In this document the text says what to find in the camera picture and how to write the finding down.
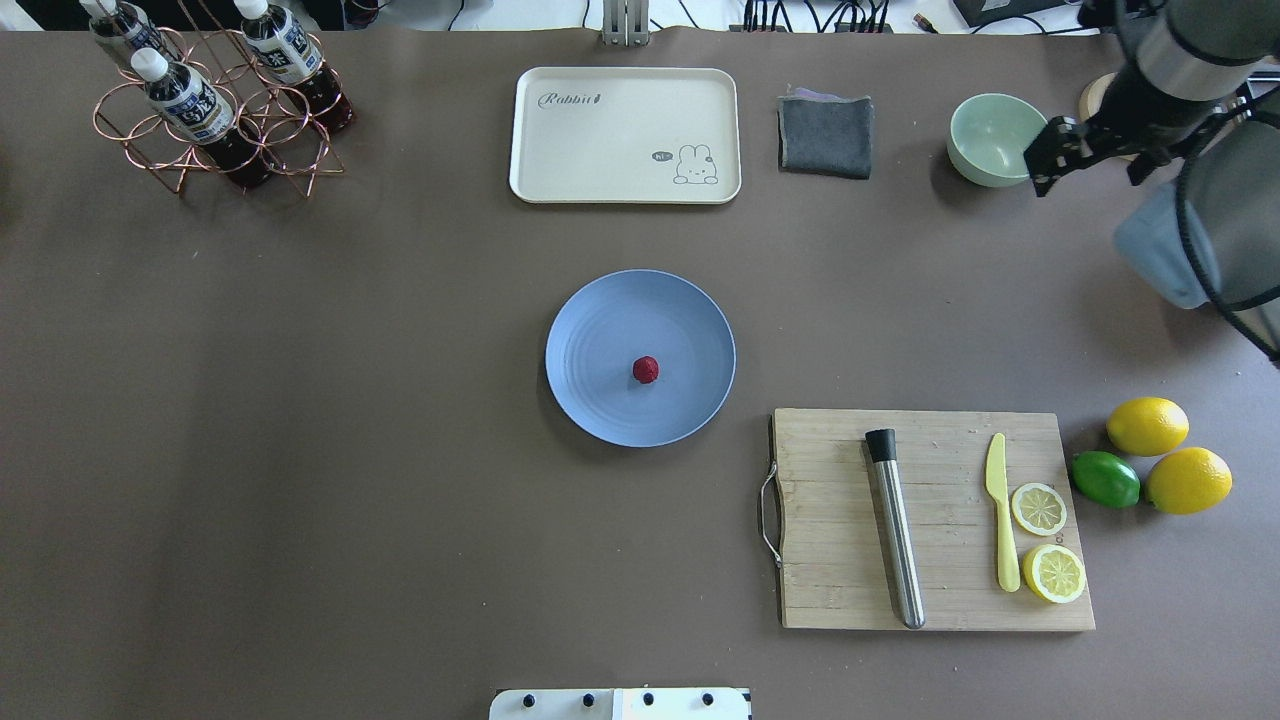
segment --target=gray cloth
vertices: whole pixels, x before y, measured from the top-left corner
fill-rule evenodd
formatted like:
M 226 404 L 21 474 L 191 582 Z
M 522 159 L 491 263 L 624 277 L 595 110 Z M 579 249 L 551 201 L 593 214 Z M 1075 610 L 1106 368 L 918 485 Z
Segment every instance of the gray cloth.
M 785 170 L 867 179 L 874 120 L 870 97 L 849 100 L 799 87 L 778 97 L 778 163 Z

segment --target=red fruit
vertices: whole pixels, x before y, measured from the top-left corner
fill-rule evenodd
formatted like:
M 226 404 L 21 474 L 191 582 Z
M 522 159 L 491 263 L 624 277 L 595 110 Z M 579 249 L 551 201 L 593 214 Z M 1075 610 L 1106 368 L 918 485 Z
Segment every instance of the red fruit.
M 631 377 L 640 380 L 640 384 L 649 384 L 658 379 L 658 361 L 653 355 L 645 355 L 631 365 Z

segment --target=cutting board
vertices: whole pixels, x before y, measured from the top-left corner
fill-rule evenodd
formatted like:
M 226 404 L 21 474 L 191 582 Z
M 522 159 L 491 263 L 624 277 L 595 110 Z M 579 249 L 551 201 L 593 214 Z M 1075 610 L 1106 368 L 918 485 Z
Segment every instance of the cutting board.
M 781 497 L 781 596 L 786 628 L 905 630 L 882 547 L 884 521 L 864 436 L 893 428 L 911 542 L 924 596 L 924 630 L 1092 630 L 1089 591 L 1048 603 L 1023 583 L 996 582 L 995 503 L 983 486 L 987 446 L 1005 433 L 1009 491 L 1044 483 L 1062 496 L 1056 537 L 1014 524 L 1019 561 L 1046 542 L 1080 547 L 1057 416 L 1047 413 L 800 410 L 773 413 Z

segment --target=brown tabletop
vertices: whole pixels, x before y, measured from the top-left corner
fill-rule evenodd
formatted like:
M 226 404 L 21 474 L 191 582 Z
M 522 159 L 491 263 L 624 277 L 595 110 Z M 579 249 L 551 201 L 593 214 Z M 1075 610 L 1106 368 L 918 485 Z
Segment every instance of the brown tabletop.
M 1275 714 L 1280 374 L 1112 250 L 1155 182 L 1107 163 L 1037 200 L 946 159 L 961 100 L 1074 114 L 1114 38 L 324 41 L 347 174 L 177 199 L 90 128 L 114 79 L 87 36 L 0 33 L 5 716 L 462 719 L 646 683 L 749 687 L 762 719 Z M 736 79 L 733 201 L 512 195 L 518 76 L 613 64 Z M 869 181 L 778 170 L 788 85 L 873 97 Z M 564 300 L 625 268 L 698 283 L 737 342 L 721 413 L 653 450 L 580 430 L 541 364 Z M 1048 411 L 1069 456 L 1139 395 L 1235 489 L 1188 518 L 1076 496 L 1097 630 L 781 626 L 773 409 Z

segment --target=yellow lemon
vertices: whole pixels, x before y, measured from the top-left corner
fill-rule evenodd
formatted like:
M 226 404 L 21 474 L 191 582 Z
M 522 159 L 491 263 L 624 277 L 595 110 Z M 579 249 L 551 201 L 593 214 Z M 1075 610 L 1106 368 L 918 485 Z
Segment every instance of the yellow lemon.
M 1121 402 L 1107 418 L 1107 436 L 1129 455 L 1164 455 L 1181 445 L 1188 432 L 1187 413 L 1164 397 L 1135 397 Z
M 1084 561 L 1060 544 L 1041 544 L 1023 556 L 1023 578 L 1050 602 L 1071 602 L 1084 593 Z
M 1066 502 L 1044 483 L 1027 483 L 1018 488 L 1009 506 L 1014 520 L 1028 533 L 1052 536 L 1066 525 Z
M 1156 462 L 1147 475 L 1147 500 L 1157 510 L 1190 515 L 1208 510 L 1231 492 L 1231 469 L 1203 447 L 1187 447 Z

